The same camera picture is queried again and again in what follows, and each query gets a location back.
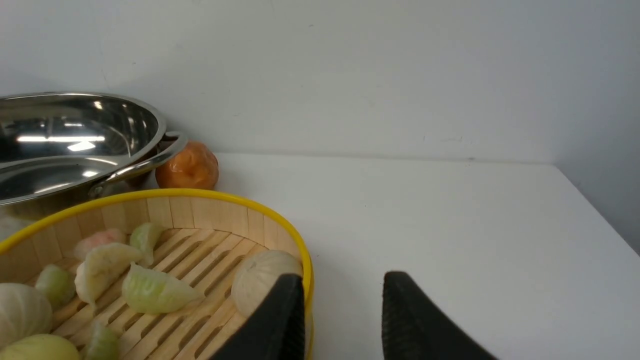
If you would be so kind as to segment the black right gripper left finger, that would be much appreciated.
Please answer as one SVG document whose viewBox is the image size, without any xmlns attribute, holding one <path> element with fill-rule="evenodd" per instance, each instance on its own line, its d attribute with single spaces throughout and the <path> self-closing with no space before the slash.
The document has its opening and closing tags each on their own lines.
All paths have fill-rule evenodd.
<svg viewBox="0 0 640 360">
<path fill-rule="evenodd" d="M 212 360 L 304 360 L 306 317 L 302 278 L 279 276 L 247 321 Z"/>
</svg>

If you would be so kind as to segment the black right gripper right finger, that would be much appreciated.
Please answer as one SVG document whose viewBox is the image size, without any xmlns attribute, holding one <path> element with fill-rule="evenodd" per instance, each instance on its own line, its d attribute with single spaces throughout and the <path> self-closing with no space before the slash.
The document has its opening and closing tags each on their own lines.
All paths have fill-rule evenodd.
<svg viewBox="0 0 640 360">
<path fill-rule="evenodd" d="M 382 287 L 382 353 L 386 360 L 494 360 L 404 271 Z"/>
</svg>

